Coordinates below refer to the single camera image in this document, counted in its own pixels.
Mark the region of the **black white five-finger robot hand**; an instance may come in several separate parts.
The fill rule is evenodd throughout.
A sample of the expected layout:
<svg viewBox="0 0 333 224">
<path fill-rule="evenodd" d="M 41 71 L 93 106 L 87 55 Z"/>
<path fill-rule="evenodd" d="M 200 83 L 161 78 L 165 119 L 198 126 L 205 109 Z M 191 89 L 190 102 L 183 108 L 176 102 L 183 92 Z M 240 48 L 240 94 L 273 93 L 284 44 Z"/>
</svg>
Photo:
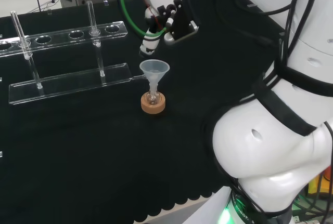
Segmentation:
<svg viewBox="0 0 333 224">
<path fill-rule="evenodd" d="M 187 15 L 183 0 L 144 0 L 147 4 L 145 20 L 147 34 L 155 34 L 166 28 L 160 37 L 145 36 L 140 46 L 140 53 L 145 56 L 154 54 L 161 40 L 173 45 L 194 35 L 198 25 Z"/>
</svg>

